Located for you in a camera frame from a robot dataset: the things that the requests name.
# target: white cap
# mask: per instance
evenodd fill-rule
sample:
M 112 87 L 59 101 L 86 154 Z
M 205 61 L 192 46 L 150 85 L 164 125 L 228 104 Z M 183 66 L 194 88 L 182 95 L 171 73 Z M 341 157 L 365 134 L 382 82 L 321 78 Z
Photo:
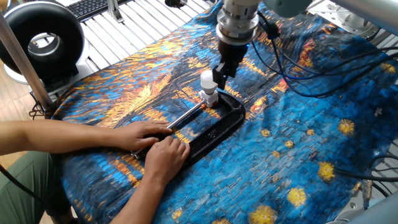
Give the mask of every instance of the white cap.
M 213 72 L 211 70 L 206 70 L 200 74 L 200 85 L 206 94 L 213 94 L 217 89 L 218 84 L 213 81 Z

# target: metal pole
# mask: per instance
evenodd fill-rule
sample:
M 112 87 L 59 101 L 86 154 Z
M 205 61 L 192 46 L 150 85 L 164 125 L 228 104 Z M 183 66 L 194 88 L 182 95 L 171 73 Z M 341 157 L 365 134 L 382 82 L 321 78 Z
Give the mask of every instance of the metal pole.
M 108 2 L 108 13 L 112 16 L 114 20 L 118 23 L 124 22 L 124 19 L 119 11 L 118 0 L 107 0 Z
M 191 114 L 193 114 L 197 109 L 200 108 L 202 104 L 204 104 L 204 100 L 198 104 L 196 104 L 193 108 L 189 109 L 187 112 L 185 112 L 181 117 L 177 118 L 175 121 L 173 121 L 171 124 L 167 126 L 167 128 L 173 129 L 176 127 L 179 123 L 181 123 L 183 120 L 185 120 L 187 117 L 189 117 Z
M 6 47 L 12 59 L 14 60 L 19 71 L 22 73 L 22 75 L 25 77 L 26 81 L 32 88 L 37 100 L 46 109 L 52 103 L 52 100 L 50 99 L 49 94 L 47 93 L 44 86 L 40 82 L 40 79 L 37 76 L 36 71 L 34 70 L 29 59 L 27 58 L 24 50 L 22 49 L 17 38 L 12 32 L 6 19 L 1 13 L 0 13 L 0 40 L 2 44 L 4 44 L 4 46 Z

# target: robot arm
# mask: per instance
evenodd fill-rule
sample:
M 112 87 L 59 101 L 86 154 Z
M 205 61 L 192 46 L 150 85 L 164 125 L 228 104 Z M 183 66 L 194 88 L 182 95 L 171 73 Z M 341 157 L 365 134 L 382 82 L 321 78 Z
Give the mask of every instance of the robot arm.
M 224 0 L 216 28 L 221 62 L 213 69 L 213 80 L 224 89 L 228 77 L 235 77 L 239 63 L 255 36 L 261 0 Z M 306 10 L 312 0 L 263 0 L 281 17 L 294 17 Z M 332 0 L 373 24 L 398 35 L 398 0 Z
M 213 80 L 224 89 L 228 77 L 235 77 L 236 69 L 248 51 L 248 43 L 256 35 L 259 23 L 257 9 L 261 0 L 225 0 L 216 28 L 221 62 L 213 69 Z M 296 16 L 312 0 L 264 0 L 267 7 L 282 17 Z

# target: blue patterned cloth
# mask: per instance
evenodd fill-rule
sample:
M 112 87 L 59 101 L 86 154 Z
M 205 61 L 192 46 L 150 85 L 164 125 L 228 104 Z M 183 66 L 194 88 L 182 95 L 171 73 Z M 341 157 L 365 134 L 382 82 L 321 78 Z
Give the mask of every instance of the blue patterned cloth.
M 71 86 L 47 117 L 117 128 L 143 119 L 173 121 L 200 99 L 199 76 L 218 64 L 218 4 L 138 53 Z M 374 47 L 318 16 L 278 21 L 278 46 L 299 64 L 327 68 Z M 276 68 L 266 34 L 255 45 Z M 386 58 L 369 55 L 341 70 Z M 328 98 L 306 98 L 268 70 L 253 47 L 225 92 L 246 107 L 244 124 L 168 185 L 154 223 L 325 223 L 351 197 L 356 180 L 333 174 L 333 165 L 363 171 L 397 137 L 397 62 L 376 67 Z M 291 64 L 290 75 L 308 76 Z M 307 94 L 330 90 L 358 74 L 292 83 Z M 204 110 L 176 136 L 189 142 L 222 116 Z M 90 149 L 57 158 L 63 186 L 86 223 L 109 223 L 139 185 L 144 163 L 115 149 Z

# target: person's right hand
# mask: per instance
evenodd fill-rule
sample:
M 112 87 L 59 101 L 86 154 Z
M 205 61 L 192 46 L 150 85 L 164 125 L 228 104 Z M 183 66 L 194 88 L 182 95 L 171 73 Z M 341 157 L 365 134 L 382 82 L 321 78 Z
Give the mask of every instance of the person's right hand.
M 189 144 L 172 136 L 155 143 L 147 153 L 143 179 L 150 179 L 165 187 L 181 169 L 189 151 Z

